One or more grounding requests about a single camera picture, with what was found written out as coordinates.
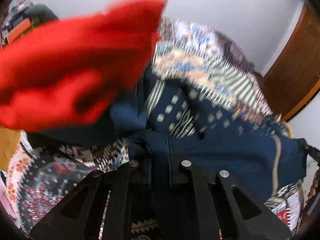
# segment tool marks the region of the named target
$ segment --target white wall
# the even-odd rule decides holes
[[[320,149],[320,94],[289,122],[295,138]]]
[[[46,3],[63,18],[101,10],[110,0],[32,1]],[[255,63],[256,71],[262,72],[290,37],[290,25],[299,6],[301,0],[169,0],[165,15],[224,32]]]
[[[309,145],[320,149],[320,94],[318,94],[309,105],[307,105],[290,122],[293,136],[295,138],[305,138]],[[308,156],[307,177],[303,184],[305,195],[309,193],[312,185],[313,175],[318,170],[317,163]]]
[[[294,31],[294,29],[295,29],[295,27],[296,27],[296,25],[298,23],[298,20],[300,18],[300,14],[301,14],[303,5],[304,5],[304,0],[300,0],[299,4],[297,6],[296,12],[295,12],[295,14],[294,14],[294,16],[292,18],[292,21],[291,21],[291,23],[289,25],[289,28],[288,28],[286,34],[284,35],[282,41],[280,42],[280,44],[279,44],[278,48],[276,49],[276,51],[274,52],[273,56],[269,59],[267,64],[262,69],[262,71],[261,71],[262,76],[264,76],[268,72],[268,70],[272,67],[272,65],[277,60],[277,58],[279,57],[280,53],[282,52],[282,50],[286,46],[288,40],[291,37],[292,32]]]

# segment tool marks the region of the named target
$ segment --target patterned fabric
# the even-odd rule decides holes
[[[215,121],[223,120],[223,111],[206,115],[211,125],[202,126],[203,116],[194,114],[189,103],[198,98],[200,102],[210,100],[213,106],[231,114],[229,122],[224,120],[222,126],[230,128],[233,119],[237,119],[249,123],[255,130],[262,129],[266,122],[274,122],[276,131],[289,137],[286,126],[275,122],[271,115],[256,78],[250,73],[251,63],[230,39],[205,26],[165,18],[159,32],[162,39],[157,43],[151,65],[157,80],[145,96],[148,129],[176,138],[214,129]],[[183,96],[182,90],[177,89],[165,102],[165,89],[174,89],[170,79],[183,80],[189,91]],[[238,125],[236,129],[241,134],[246,127]],[[128,161],[127,138],[120,138],[106,147],[81,147],[54,141],[33,149],[25,133],[22,134],[9,164],[6,198],[17,214],[16,225],[26,233],[91,170],[108,172]],[[287,185],[265,203],[281,218],[285,208],[291,216],[286,223],[292,230],[301,209],[296,197],[299,190],[299,183]],[[148,207],[144,199],[136,201]],[[154,214],[146,212],[132,221],[132,238],[161,239]]]
[[[170,41],[214,56],[222,56],[245,72],[253,72],[254,64],[249,62],[239,46],[223,33],[196,23],[162,18],[159,27],[162,41]]]

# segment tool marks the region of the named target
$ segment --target clothing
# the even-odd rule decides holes
[[[87,147],[93,145],[102,147],[116,141],[118,137],[110,109],[107,109],[94,124],[49,129],[41,131],[40,134],[71,145]]]
[[[147,115],[144,109],[144,74],[134,90],[119,95],[110,107],[110,116],[118,136],[125,137],[144,130]]]
[[[276,188],[273,173],[275,162],[272,161],[279,153],[276,140],[272,137],[276,135],[282,146],[280,167],[290,161],[296,166],[285,168],[286,174],[282,173],[282,168],[278,169],[279,190],[266,200],[265,205],[280,214],[283,203],[288,202],[284,207],[288,208],[290,216],[299,216],[301,204],[292,198],[300,189],[297,181],[304,176],[301,168],[303,157],[296,147],[296,141],[289,139],[287,128],[275,121],[254,75],[230,64],[221,55],[210,55],[204,50],[188,49],[176,44],[159,41],[150,68],[144,73],[147,131],[138,133],[138,137],[118,138],[106,147],[84,147],[50,138],[35,139],[33,136],[22,138],[17,157],[13,157],[9,164],[8,173],[11,176],[7,177],[6,189],[6,196],[11,199],[10,204],[17,214],[15,222],[21,230],[28,233],[55,205],[56,200],[62,199],[89,170],[108,172],[116,169],[129,160],[132,147],[139,146],[137,140],[154,144],[140,135],[156,133],[159,135],[156,139],[165,141],[170,137],[189,158],[205,168],[221,169],[224,165],[231,175],[239,175],[241,182],[261,200],[270,197]],[[167,149],[165,143],[156,143],[155,147],[151,147],[155,153],[165,153]],[[204,152],[203,156],[197,154],[199,152]],[[214,166],[213,154],[219,152],[220,165]],[[227,157],[237,159],[243,165],[237,167],[234,161],[226,161]],[[260,170],[266,172],[265,177],[262,177],[263,172],[259,174]],[[160,168],[159,171],[165,173],[164,169]],[[249,178],[249,174],[244,174],[247,171],[252,171],[252,175],[257,177]],[[38,202],[41,203],[41,209],[31,204],[37,195],[40,196]],[[145,211],[132,217],[131,237],[161,239],[150,198],[140,196],[134,199],[134,203],[143,205]],[[295,225],[294,219],[288,222],[292,230]]]
[[[186,49],[222,56],[244,72],[252,73],[255,68],[233,40],[208,26],[163,17],[159,33],[161,41],[170,41]]]
[[[165,3],[120,1],[106,14],[52,21],[7,46],[0,124],[33,132],[94,123],[140,77]]]
[[[170,189],[172,174],[177,173],[179,169],[178,164],[176,163],[176,166],[174,166],[171,160],[178,153],[180,161],[190,160],[192,165],[197,164],[205,171],[217,172],[227,169],[234,176],[234,179],[240,181],[242,186],[245,186],[249,190],[249,193],[253,194],[254,192],[253,196],[258,197],[260,201],[263,192],[267,193],[266,189],[270,190],[269,194],[271,192],[272,172],[270,165],[268,165],[268,158],[274,156],[270,154],[273,150],[272,147],[274,147],[271,142],[268,142],[265,138],[262,139],[261,136],[251,137],[245,134],[241,136],[236,135],[234,138],[229,136],[228,139],[231,138],[231,141],[225,141],[225,138],[221,138],[220,136],[216,140],[212,140],[210,136],[204,139],[196,137],[196,135],[192,135],[182,139],[174,139],[171,136],[165,136],[152,131],[143,131],[140,134],[134,135],[129,140],[129,159],[140,160],[141,152],[143,151],[147,151],[152,158],[152,166],[150,168],[152,173],[150,183],[152,185],[152,193],[150,198],[152,199],[152,208],[155,212],[154,216],[159,222],[164,239],[193,239],[190,236],[194,234],[191,231],[193,229],[194,218],[190,217],[189,214],[190,203],[188,205],[188,194],[183,190],[178,192]],[[254,143],[250,145],[252,142],[247,141],[248,137],[251,137],[251,139],[259,138],[260,141],[256,141],[256,146]],[[290,142],[285,142],[285,148],[287,148],[288,143],[292,143],[292,146],[296,148],[296,140],[287,140]],[[235,148],[235,146],[242,143],[244,147]],[[280,158],[282,164],[278,166],[278,169],[280,171],[288,171],[290,164],[287,163],[287,165],[285,163],[292,158],[291,164],[297,168],[296,170],[291,170],[292,175],[296,174],[295,171],[298,173],[299,170],[302,171],[302,174],[296,177],[297,179],[300,176],[305,176],[306,156],[300,150],[300,153],[296,155],[299,157],[295,159],[294,155],[296,153],[282,152],[286,156]],[[284,177],[291,177],[294,182],[295,179],[287,175],[282,175],[282,179]],[[263,187],[257,189],[257,185],[261,182]]]

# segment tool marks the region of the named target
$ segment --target red cloth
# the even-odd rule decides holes
[[[0,125],[40,131],[94,123],[154,52],[166,0],[122,0],[54,21],[0,52]]]

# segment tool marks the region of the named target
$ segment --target blue fabric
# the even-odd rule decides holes
[[[306,176],[306,155],[295,139],[281,138],[282,151],[278,166],[280,189]],[[129,141],[129,159],[136,152],[146,149],[164,165],[169,165],[171,148],[180,149],[185,159],[202,166],[205,170],[219,172],[227,170],[249,192],[261,201],[272,195],[272,168],[276,154],[275,141],[258,134],[238,136],[224,133],[199,139],[197,135],[177,139],[152,131],[135,134]],[[168,176],[169,166],[157,169],[160,178]]]
[[[144,109],[144,75],[137,82],[134,90],[118,96],[110,107],[110,116],[119,136],[127,136],[144,130],[147,115]]]
[[[198,96],[190,96],[191,90]],[[173,104],[175,95],[179,99]],[[168,106],[171,106],[170,112],[166,111]],[[178,112],[185,115],[179,119]],[[256,124],[234,113],[235,109],[228,111],[201,97],[200,90],[182,80],[167,80],[148,119],[148,128],[156,133],[145,131],[135,135],[129,143],[129,158],[134,156],[134,150],[130,152],[130,149],[136,140],[144,142],[153,155],[166,152],[163,158],[167,158],[170,146],[165,138],[171,134],[169,137],[175,147],[181,149],[191,162],[213,172],[228,170],[259,200],[266,201],[272,195],[272,169],[276,156],[276,142],[272,136],[276,135],[281,141],[278,189],[306,176],[305,153],[297,140],[282,135],[282,124],[276,123],[274,116]],[[195,132],[182,136],[188,125]]]
[[[93,125],[46,130],[40,134],[68,144],[87,147],[106,146],[118,138],[109,110]]]

